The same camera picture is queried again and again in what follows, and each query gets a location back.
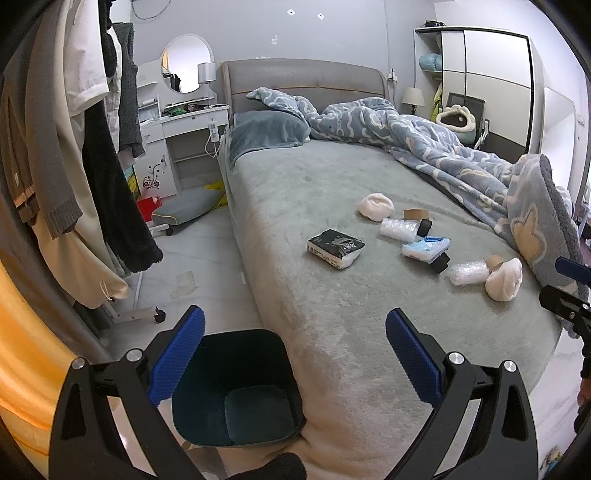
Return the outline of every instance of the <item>hanging clothes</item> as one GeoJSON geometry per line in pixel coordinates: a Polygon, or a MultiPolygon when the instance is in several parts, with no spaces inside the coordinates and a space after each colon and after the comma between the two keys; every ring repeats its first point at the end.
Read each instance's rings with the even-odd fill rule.
{"type": "Polygon", "coordinates": [[[138,116],[138,67],[134,63],[134,25],[113,24],[123,55],[121,102],[119,104],[119,151],[131,149],[134,158],[145,153],[138,116]]]}
{"type": "Polygon", "coordinates": [[[78,116],[109,93],[96,0],[75,2],[66,22],[69,26],[64,48],[66,100],[70,116],[78,116]]]}
{"type": "MultiPolygon", "coordinates": [[[[36,28],[30,32],[33,41],[36,32],[36,28]]],[[[3,233],[0,235],[0,261],[28,305],[76,355],[84,356],[92,363],[111,361],[110,354],[80,320],[47,268],[35,236],[22,223],[14,206],[3,172],[0,173],[0,225],[3,233]]]]}
{"type": "Polygon", "coordinates": [[[100,44],[103,51],[103,61],[105,62],[107,78],[115,75],[115,69],[117,67],[117,52],[113,38],[109,35],[109,30],[112,27],[111,18],[109,17],[112,3],[111,0],[98,0],[100,44]]]}
{"type": "Polygon", "coordinates": [[[5,71],[0,115],[2,163],[23,222],[43,216],[51,238],[71,232],[82,211],[61,161],[53,110],[53,40],[46,16],[21,43],[5,71]],[[43,36],[46,43],[35,41],[43,36]]]}
{"type": "Polygon", "coordinates": [[[109,132],[111,132],[111,138],[113,139],[113,146],[115,147],[115,151],[117,151],[119,150],[119,104],[121,102],[121,75],[123,67],[119,39],[112,27],[109,29],[108,33],[115,45],[117,67],[115,69],[115,74],[108,80],[109,94],[105,97],[105,112],[107,116],[107,124],[109,125],[109,132]]]}
{"type": "Polygon", "coordinates": [[[134,202],[119,165],[103,103],[85,112],[84,170],[105,241],[132,272],[147,270],[163,258],[134,202]]]}
{"type": "MultiPolygon", "coordinates": [[[[127,283],[117,275],[115,266],[107,251],[98,213],[83,168],[81,145],[76,142],[72,123],[70,122],[64,75],[64,72],[72,63],[70,57],[64,56],[66,21],[70,2],[64,0],[59,3],[61,8],[56,15],[59,21],[53,34],[53,116],[56,121],[63,164],[74,188],[76,199],[82,208],[83,216],[79,219],[73,232],[57,239],[51,239],[48,236],[44,219],[39,219],[35,223],[33,231],[37,236],[39,249],[56,280],[79,303],[90,309],[95,309],[111,297],[116,299],[127,298],[130,289],[127,283]]],[[[86,31],[85,36],[79,30],[88,25],[88,22],[85,21],[85,15],[89,14],[91,17],[97,17],[97,14],[89,13],[92,11],[91,8],[88,8],[89,6],[94,6],[94,9],[97,9],[96,2],[92,0],[82,0],[80,3],[79,10],[76,12],[76,20],[80,19],[80,22],[74,22],[72,31],[69,34],[70,42],[82,37],[87,42],[92,41],[91,38],[88,39],[88,31],[86,31]]],[[[48,42],[50,39],[49,36],[38,34],[35,43],[48,42]]],[[[100,37],[97,36],[95,41],[100,42],[100,37]]],[[[102,97],[101,93],[98,95],[97,100],[101,102],[102,97]]],[[[90,103],[92,103],[92,99],[86,98],[85,104],[90,103]]]]}

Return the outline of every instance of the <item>gray sweater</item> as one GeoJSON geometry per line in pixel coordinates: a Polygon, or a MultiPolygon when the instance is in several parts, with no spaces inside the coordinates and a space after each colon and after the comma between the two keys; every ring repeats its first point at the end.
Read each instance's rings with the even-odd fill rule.
{"type": "Polygon", "coordinates": [[[70,232],[82,211],[63,165],[53,115],[54,40],[61,2],[27,34],[4,71],[0,148],[8,188],[23,222],[43,215],[51,237],[70,232]]]}
{"type": "Polygon", "coordinates": [[[138,67],[134,63],[134,25],[115,23],[113,29],[121,43],[122,74],[119,103],[119,151],[131,148],[134,158],[145,153],[138,117],[138,67]]]}

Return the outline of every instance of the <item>black tape roll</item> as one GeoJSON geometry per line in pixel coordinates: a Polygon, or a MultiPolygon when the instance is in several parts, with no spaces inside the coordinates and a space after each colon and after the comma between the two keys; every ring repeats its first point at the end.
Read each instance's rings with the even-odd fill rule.
{"type": "Polygon", "coordinates": [[[429,234],[429,230],[433,226],[433,222],[429,219],[424,218],[418,226],[417,235],[423,238],[429,234]]]}
{"type": "Polygon", "coordinates": [[[431,268],[436,274],[440,274],[447,268],[447,264],[449,263],[449,257],[447,253],[442,253],[439,255],[433,262],[431,262],[431,268]]]}

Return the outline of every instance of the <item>blue package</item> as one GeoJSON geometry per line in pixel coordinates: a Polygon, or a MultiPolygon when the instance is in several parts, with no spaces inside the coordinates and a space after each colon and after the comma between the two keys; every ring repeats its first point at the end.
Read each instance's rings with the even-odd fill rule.
{"type": "Polygon", "coordinates": [[[419,242],[402,246],[402,254],[426,264],[433,263],[437,257],[447,251],[452,241],[444,236],[426,236],[419,242]]]}

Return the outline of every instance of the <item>blue patterned comforter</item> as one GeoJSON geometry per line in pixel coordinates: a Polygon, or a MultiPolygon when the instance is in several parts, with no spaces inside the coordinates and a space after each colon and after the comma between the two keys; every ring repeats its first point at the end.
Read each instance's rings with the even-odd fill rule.
{"type": "Polygon", "coordinates": [[[432,177],[518,250],[542,285],[587,299],[587,287],[577,286],[554,268],[559,256],[581,263],[583,259],[576,227],[551,181],[545,157],[524,155],[513,165],[495,154],[464,147],[447,128],[401,115],[379,97],[330,105],[322,113],[304,97],[265,87],[247,97],[307,122],[314,139],[384,148],[400,163],[432,177]]]}

